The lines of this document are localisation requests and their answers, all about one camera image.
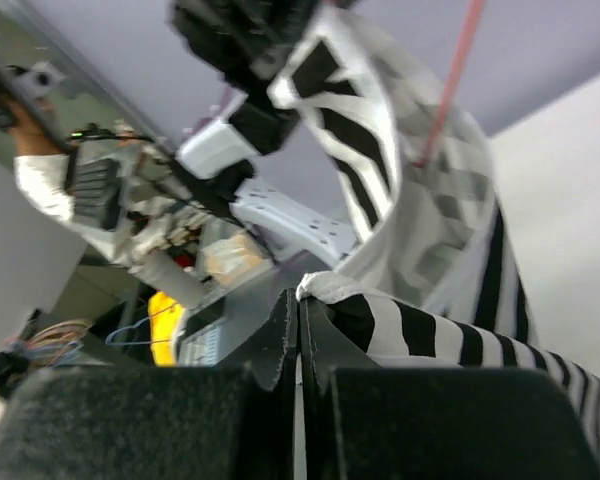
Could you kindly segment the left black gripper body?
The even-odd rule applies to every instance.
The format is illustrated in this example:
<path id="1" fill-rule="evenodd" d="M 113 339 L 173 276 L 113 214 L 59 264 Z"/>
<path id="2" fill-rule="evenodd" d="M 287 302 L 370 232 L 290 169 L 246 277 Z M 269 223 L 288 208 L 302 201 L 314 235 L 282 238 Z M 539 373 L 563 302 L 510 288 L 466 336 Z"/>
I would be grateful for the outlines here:
<path id="1" fill-rule="evenodd" d="M 245 93 L 262 92 L 285 66 L 318 3 L 183 0 L 171 23 L 189 50 Z"/>

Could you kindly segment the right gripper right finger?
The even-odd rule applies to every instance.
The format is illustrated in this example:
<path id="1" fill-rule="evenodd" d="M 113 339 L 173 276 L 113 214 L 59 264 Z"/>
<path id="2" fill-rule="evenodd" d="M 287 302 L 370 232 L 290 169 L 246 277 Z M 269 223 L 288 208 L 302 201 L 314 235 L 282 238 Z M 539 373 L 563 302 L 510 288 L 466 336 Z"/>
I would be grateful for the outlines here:
<path id="1" fill-rule="evenodd" d="M 335 313 L 315 298 L 299 303 L 302 382 L 306 395 L 323 395 L 338 368 L 378 368 L 334 324 Z"/>

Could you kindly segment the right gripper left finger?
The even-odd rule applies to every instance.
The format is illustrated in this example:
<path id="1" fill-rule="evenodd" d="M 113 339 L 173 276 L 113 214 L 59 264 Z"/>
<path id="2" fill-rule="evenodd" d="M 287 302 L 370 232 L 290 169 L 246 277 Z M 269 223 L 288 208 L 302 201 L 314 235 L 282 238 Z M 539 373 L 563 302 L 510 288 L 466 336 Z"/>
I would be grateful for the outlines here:
<path id="1" fill-rule="evenodd" d="M 218 365 L 199 374 L 202 389 L 294 391 L 297 303 L 290 289 L 278 296 L 267 320 Z"/>

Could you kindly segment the black white striped tank top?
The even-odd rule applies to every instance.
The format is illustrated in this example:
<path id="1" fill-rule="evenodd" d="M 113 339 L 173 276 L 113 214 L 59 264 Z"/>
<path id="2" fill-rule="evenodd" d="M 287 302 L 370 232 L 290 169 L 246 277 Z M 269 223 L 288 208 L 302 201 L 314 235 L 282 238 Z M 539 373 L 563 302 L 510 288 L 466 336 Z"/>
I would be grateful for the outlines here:
<path id="1" fill-rule="evenodd" d="M 363 17 L 317 9 L 268 93 L 297 110 L 339 172 L 358 243 L 298 299 L 384 367 L 543 371 L 600 462 L 600 379 L 540 347 L 508 238 L 486 138 L 454 111 L 419 165 L 440 84 Z"/>

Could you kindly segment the pink hanger of striped top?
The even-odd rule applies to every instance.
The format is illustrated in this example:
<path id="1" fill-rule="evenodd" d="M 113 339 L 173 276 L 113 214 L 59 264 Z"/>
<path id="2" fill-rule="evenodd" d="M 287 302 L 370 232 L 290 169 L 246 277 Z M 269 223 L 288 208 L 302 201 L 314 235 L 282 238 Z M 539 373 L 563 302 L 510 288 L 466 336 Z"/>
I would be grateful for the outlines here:
<path id="1" fill-rule="evenodd" d="M 469 3 L 429 135 L 418 161 L 414 163 L 418 168 L 425 167 L 431 160 L 437 140 L 445 127 L 486 3 L 486 0 L 471 0 Z"/>

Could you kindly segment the yellow object in background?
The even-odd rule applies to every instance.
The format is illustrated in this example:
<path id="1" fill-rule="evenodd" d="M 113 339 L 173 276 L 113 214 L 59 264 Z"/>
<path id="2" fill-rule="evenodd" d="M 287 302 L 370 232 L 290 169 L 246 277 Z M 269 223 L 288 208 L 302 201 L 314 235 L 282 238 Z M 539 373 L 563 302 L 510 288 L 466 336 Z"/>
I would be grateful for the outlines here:
<path id="1" fill-rule="evenodd" d="M 176 364 L 172 337 L 185 309 L 162 291 L 156 292 L 148 303 L 150 349 L 158 367 Z"/>

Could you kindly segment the person in white sleeve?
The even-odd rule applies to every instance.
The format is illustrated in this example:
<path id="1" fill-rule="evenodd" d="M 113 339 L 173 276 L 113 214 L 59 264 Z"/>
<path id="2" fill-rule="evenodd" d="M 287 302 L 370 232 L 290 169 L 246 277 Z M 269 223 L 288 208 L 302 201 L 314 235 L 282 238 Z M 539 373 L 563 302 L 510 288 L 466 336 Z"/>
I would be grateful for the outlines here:
<path id="1" fill-rule="evenodd" d="M 6 132 L 16 148 L 14 176 L 22 195 L 34 209 L 82 237 L 109 263 L 130 268 L 132 246 L 129 242 L 114 247 L 76 229 L 73 223 L 74 199 L 64 190 L 69 156 L 52 142 L 35 118 L 1 86 L 0 110 L 10 115 L 11 126 Z"/>

